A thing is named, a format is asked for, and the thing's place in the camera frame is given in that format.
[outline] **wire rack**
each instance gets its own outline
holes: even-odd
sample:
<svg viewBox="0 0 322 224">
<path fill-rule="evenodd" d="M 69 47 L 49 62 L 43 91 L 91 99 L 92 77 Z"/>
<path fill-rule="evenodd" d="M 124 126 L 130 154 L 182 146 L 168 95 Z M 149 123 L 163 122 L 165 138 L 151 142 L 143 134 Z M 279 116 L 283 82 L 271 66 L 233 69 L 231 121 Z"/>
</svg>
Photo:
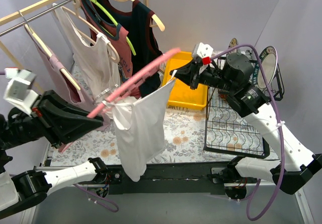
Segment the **wire rack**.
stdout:
<svg viewBox="0 0 322 224">
<path fill-rule="evenodd" d="M 264 159 L 270 155 L 262 136 L 219 97 L 217 89 L 208 89 L 204 150 Z"/>
</svg>

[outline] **cable tie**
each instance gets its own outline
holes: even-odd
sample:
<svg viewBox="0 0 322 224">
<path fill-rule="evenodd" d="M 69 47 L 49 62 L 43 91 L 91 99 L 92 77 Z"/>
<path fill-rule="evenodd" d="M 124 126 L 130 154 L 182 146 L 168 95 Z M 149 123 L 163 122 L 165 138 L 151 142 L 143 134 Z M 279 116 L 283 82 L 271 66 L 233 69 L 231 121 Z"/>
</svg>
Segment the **cable tie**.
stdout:
<svg viewBox="0 0 322 224">
<path fill-rule="evenodd" d="M 277 127 L 281 127 L 281 126 L 283 126 L 283 125 L 285 125 L 285 121 L 281 121 L 280 123 L 277 123 L 277 124 L 276 124 L 276 126 L 277 126 Z"/>
</svg>

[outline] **black wire rack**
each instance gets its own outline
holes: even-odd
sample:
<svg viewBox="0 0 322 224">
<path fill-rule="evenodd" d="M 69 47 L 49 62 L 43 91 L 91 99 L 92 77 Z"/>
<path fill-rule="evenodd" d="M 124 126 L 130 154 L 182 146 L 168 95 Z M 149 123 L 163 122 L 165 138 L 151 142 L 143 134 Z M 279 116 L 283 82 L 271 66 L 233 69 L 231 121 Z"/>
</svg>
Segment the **black wire rack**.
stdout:
<svg viewBox="0 0 322 224">
<path fill-rule="evenodd" d="M 253 66 L 257 61 L 251 60 Z M 225 57 L 217 60 L 219 68 L 223 67 Z M 277 64 L 276 73 L 271 82 L 271 88 L 276 101 L 284 96 L 284 84 Z M 224 94 L 215 88 L 208 89 L 208 104 L 206 107 L 206 127 L 204 150 L 215 153 L 244 155 L 264 159 L 270 155 L 270 148 L 253 126 L 241 118 L 228 103 L 220 97 Z"/>
</svg>

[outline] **clothing rack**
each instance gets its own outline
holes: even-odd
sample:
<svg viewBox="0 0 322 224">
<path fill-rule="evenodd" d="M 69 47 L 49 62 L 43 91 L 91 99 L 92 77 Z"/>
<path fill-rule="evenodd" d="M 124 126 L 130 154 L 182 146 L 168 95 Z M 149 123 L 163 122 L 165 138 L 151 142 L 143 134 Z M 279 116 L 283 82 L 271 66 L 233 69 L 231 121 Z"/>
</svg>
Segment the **clothing rack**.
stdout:
<svg viewBox="0 0 322 224">
<path fill-rule="evenodd" d="M 21 9 L 21 10 L 19 10 L 17 12 L 14 12 L 14 13 L 10 14 L 10 15 L 7 15 L 7 16 L 5 16 L 5 17 L 0 19 L 0 26 L 5 25 L 5 24 L 7 24 L 7 23 L 9 23 L 9 22 L 11 22 L 11 21 L 13 21 L 15 19 L 20 18 L 20 17 L 24 17 L 26 14 L 32 13 L 32 12 L 34 12 L 34 11 L 44 7 L 44 6 L 51 5 L 52 3 L 56 2 L 56 1 L 57 0 L 41 0 L 41 1 L 37 2 L 37 3 L 34 3 L 34 4 L 24 8 L 24 9 Z M 19 24 L 16 24 L 16 25 L 8 28 L 7 30 L 1 32 L 0 37 L 3 36 L 3 35 L 8 34 L 9 32 L 11 32 L 11 31 L 13 31 L 13 30 L 15 30 L 15 29 L 17 29 L 17 28 L 19 28 L 19 27 L 21 27 L 21 26 L 23 26 L 23 25 L 25 25 L 25 24 L 27 24 L 29 22 L 31 22 L 31 21 L 34 21 L 35 19 L 37 19 L 37 18 L 39 18 L 39 17 L 41 17 L 41 16 L 43 16 L 43 15 L 45 15 L 45 14 L 47 14 L 47 13 L 53 11 L 53 10 L 65 5 L 65 4 L 67 4 L 67 3 L 71 2 L 71 1 L 73 1 L 73 0 L 65 0 L 62 3 L 59 3 L 59 4 L 57 4 L 57 5 L 53 6 L 53 7 L 45 10 L 45 11 L 42 11 L 41 13 L 39 13 L 39 14 L 29 18 L 29 19 L 24 18 L 23 22 L 21 22 Z M 148 0 L 144 0 L 144 4 L 148 5 Z M 16 65 L 16 67 L 18 67 L 20 69 L 23 69 L 23 66 L 20 64 L 20 62 L 13 56 L 13 54 L 8 50 L 8 48 L 1 41 L 0 41 L 0 49 L 8 56 L 9 59 L 11 59 L 11 61 Z M 41 93 L 44 92 L 44 90 L 37 83 L 35 83 L 34 85 L 39 90 L 39 92 L 41 92 Z"/>
<path fill-rule="evenodd" d="M 39 1 L 39 2 L 37 2 L 35 4 L 30 5 L 30 6 L 26 7 L 26 8 L 24 8 L 24 9 L 21 9 L 20 12 L 21 12 L 21 14 L 23 16 L 25 16 L 26 14 L 31 13 L 31 12 L 33 12 L 33 11 L 35 11 L 35 10 L 41 8 L 41 7 L 50 5 L 50 4 L 54 3 L 55 1 L 57 1 L 57 0 L 42 0 L 42 1 Z M 26 21 L 23 21 L 23 22 L 15 25 L 15 26 L 13 26 L 13 27 L 1 32 L 0 37 L 5 35 L 5 34 L 7 34 L 7 33 L 9 33 L 9 32 L 11 32 L 11 31 L 13 31 L 13 30 L 15 30 L 15 29 L 17 29 L 17 28 L 19 28 L 19 27 L 21 27 L 21 26 L 23 26 L 23 25 L 25 25 L 26 23 L 34 21 L 35 19 L 37 19 L 37 18 L 39 18 L 39 17 L 41 17 L 41 16 L 43 16 L 43 15 L 45 15 L 45 14 L 47 14 L 47 13 L 53 11 L 53 10 L 65 5 L 65 4 L 67 4 L 67 3 L 71 2 L 71 1 L 73 1 L 73 0 L 63 1 L 62 3 L 57 4 L 56 6 L 51 7 L 51 8 L 49 8 L 49 9 L 47 9 L 47 10 L 45 10 L 45 11 L 39 13 L 39 14 L 27 19 Z M 9 22 L 11 22 L 11 21 L 13 21 L 13 20 L 15 20 L 15 19 L 17 19 L 19 17 L 21 17 L 19 12 L 15 12 L 13 14 L 5 16 L 5 17 L 0 19 L 0 26 L 4 25 L 6 23 L 9 23 Z"/>
</svg>

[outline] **metal rod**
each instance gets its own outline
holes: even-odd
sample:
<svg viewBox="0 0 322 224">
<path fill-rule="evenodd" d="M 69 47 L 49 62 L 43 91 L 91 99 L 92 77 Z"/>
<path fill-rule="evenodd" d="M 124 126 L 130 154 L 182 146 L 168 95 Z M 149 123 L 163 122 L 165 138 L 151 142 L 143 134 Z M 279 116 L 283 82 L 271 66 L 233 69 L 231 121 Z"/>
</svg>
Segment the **metal rod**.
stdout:
<svg viewBox="0 0 322 224">
<path fill-rule="evenodd" d="M 55 5 L 55 6 L 51 7 L 51 8 L 49 8 L 49 9 L 47 9 L 47 10 L 45 10 L 45 11 L 43 11 L 43 12 L 41 12 L 41 13 L 37 14 L 37 15 L 35 15 L 35 16 L 33 16 L 33 17 L 31 17 L 31 18 L 27 19 L 26 21 L 23 21 L 23 22 L 21 22 L 21 23 L 19 23 L 19 24 L 17 24 L 17 25 L 14 25 L 13 27 L 11 27 L 11 28 L 9 28 L 9 29 L 7 29 L 7 30 L 5 30 L 5 31 L 1 32 L 1 33 L 0 33 L 0 37 L 1 37 L 1 36 L 4 36 L 4 35 L 5 35 L 5 34 L 7 34 L 7 33 L 10 33 L 11 31 L 14 31 L 14 30 L 15 30 L 15 29 L 17 29 L 17 28 L 20 28 L 21 26 L 25 25 L 26 23 L 29 23 L 29 22 L 31 22 L 31 21 L 34 21 L 35 19 L 40 18 L 41 16 L 43 16 L 43 15 L 45 15 L 45 14 L 47 14 L 47 13 L 50 13 L 51 11 L 53 11 L 53 10 L 55 10 L 55 9 L 57 9 L 57 8 L 61 7 L 61 6 L 64 6 L 65 4 L 67 4 L 67 3 L 71 2 L 71 1 L 73 1 L 73 0 L 66 0 L 66 1 L 63 1 L 62 3 L 57 4 L 57 5 Z"/>
</svg>

